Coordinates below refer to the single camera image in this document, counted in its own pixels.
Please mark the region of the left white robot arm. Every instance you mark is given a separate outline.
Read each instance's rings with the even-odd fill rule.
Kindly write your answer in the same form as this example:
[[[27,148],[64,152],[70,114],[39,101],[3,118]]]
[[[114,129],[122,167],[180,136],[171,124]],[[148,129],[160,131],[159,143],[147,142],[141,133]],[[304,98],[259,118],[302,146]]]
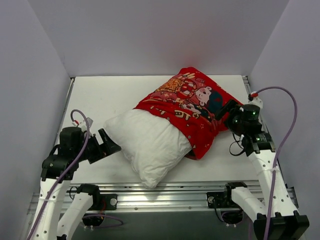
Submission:
[[[104,211],[116,210],[117,194],[103,194],[98,185],[82,183],[76,187],[66,212],[61,214],[80,162],[93,164],[121,150],[104,129],[98,133],[102,143],[78,126],[65,127],[60,132],[59,143],[42,162],[38,203],[28,240],[70,240],[80,222],[97,228],[106,218]]]

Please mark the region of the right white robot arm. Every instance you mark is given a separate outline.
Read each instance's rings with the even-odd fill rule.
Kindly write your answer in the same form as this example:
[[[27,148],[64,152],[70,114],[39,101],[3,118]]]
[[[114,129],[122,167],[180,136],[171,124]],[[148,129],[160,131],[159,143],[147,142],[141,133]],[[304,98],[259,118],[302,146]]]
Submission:
[[[227,206],[238,205],[253,223],[258,240],[298,240],[310,226],[301,215],[287,191],[277,151],[268,132],[259,121],[260,106],[229,100],[215,115],[234,135],[239,137],[243,151],[252,163],[264,201],[255,197],[242,182],[231,182],[222,193]]]

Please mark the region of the red printed pillowcase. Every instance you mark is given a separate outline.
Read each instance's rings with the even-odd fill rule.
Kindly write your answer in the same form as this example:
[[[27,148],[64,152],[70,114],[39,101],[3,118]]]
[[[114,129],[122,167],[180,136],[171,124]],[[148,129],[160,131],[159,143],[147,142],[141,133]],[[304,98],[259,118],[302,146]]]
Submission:
[[[199,160],[218,133],[227,130],[223,123],[227,117],[216,120],[215,114],[230,100],[236,98],[204,73],[187,67],[142,99],[136,108],[167,119],[188,139],[191,150],[186,157]]]

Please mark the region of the white pillow insert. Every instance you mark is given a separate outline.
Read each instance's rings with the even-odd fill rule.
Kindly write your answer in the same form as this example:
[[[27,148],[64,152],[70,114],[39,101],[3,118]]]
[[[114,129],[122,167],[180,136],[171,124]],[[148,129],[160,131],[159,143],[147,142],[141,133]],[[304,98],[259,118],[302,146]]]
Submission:
[[[185,135],[168,119],[132,109],[104,122],[104,130],[121,147],[147,189],[158,183],[192,149]]]

